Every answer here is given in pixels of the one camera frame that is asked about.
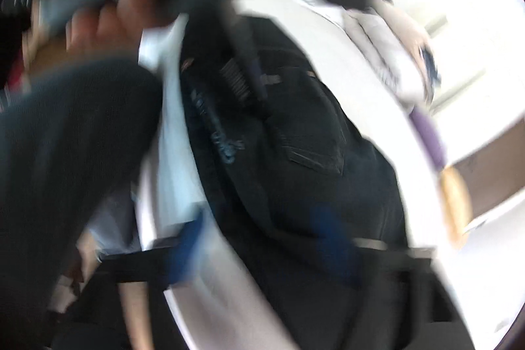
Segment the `left forearm dark sleeve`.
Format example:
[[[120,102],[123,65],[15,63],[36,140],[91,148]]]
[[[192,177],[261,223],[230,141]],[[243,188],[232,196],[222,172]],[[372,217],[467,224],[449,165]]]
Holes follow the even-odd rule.
[[[162,103],[160,81],[122,54],[41,76],[1,115],[2,348],[38,348],[77,239],[139,168]]]

